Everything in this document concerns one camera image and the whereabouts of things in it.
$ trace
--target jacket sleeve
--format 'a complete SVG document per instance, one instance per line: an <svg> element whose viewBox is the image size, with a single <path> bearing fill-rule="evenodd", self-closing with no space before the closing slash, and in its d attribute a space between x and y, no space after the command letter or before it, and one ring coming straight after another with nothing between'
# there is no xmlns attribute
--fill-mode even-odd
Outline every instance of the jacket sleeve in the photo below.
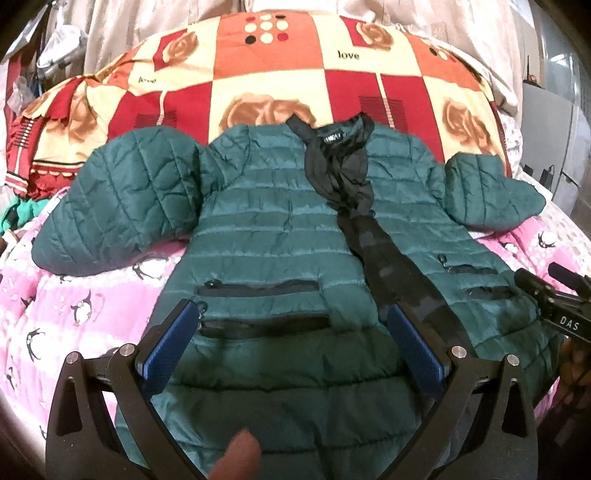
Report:
<svg viewBox="0 0 591 480"><path fill-rule="evenodd" d="M115 138L80 169L37 235L33 261L56 275L96 275L189 236L204 199L241 173L247 150L245 127L211 147L169 127Z"/></svg>
<svg viewBox="0 0 591 480"><path fill-rule="evenodd" d="M455 222L508 231L544 209L545 198L532 185L506 177L498 156L458 153L443 164L418 138L410 142L417 175Z"/></svg>

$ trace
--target green puffer jacket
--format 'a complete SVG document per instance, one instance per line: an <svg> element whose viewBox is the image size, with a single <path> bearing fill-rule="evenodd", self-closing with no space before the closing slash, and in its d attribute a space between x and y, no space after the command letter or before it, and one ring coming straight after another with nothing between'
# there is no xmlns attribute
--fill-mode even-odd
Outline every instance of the green puffer jacket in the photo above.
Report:
<svg viewBox="0 0 591 480"><path fill-rule="evenodd" d="M362 265L309 181L323 174L319 151L362 153L346 168L366 173L375 218L440 290L479 356L517 354L533 396L553 377L559 338L466 229L514 228L544 199L504 177L497 157L438 164L418 138L369 123L357 116L315 131L293 116L234 127L208 147L167 127L130 132L93 153L35 241L39 267L89 275L190 235L150 325L183 298L206 301L208 322L152 402L205 472L247 427L263 451L259 479L377 478L423 417ZM454 273L442 258L475 270ZM475 287L493 288L473 298ZM494 287L510 295L487 297ZM121 416L116 423L141 461Z"/></svg>

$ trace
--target pink blanket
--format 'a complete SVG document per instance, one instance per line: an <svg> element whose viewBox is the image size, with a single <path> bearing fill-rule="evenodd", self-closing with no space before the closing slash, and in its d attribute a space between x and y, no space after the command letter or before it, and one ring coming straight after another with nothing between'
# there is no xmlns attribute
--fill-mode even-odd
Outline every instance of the pink blanket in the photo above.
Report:
<svg viewBox="0 0 591 480"><path fill-rule="evenodd" d="M124 343L137 343L186 247L171 242L135 265L94 277L58 277L40 270L31 259L31 245L64 194L60 192L27 225L0 281L0 388L11 403L38 422L41 434L47 429L66 355L76 350L93 358ZM556 261L578 271L568 252L535 218L510 233L478 241L514 270L528 268L562 290L561 284L548 277L548 264ZM114 416L114 397L106 395L106 401Z"/></svg>

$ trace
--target blue gripper pad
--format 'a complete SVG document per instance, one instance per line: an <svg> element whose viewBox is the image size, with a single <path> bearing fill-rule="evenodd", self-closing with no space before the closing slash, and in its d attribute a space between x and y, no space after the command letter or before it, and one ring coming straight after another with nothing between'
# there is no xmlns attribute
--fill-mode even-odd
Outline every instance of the blue gripper pad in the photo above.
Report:
<svg viewBox="0 0 591 480"><path fill-rule="evenodd" d="M143 363L141 389L146 398L164 391L197 329L202 312L192 301L182 300L163 322L168 323L170 316L176 317Z"/></svg>
<svg viewBox="0 0 591 480"><path fill-rule="evenodd" d="M423 395L439 401L443 396L445 369L412 322L398 305L388 310L386 328L396 342Z"/></svg>

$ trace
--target clothing label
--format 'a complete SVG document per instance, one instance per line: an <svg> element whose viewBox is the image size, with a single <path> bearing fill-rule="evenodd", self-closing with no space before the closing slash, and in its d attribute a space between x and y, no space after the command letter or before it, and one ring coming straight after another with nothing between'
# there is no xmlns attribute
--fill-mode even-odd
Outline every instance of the clothing label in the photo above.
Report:
<svg viewBox="0 0 591 480"><path fill-rule="evenodd" d="M341 138L343 138L343 131L339 130L338 132L335 132L333 134L330 134L330 135L327 135L326 137L324 137L324 143L336 142L336 141L340 140Z"/></svg>

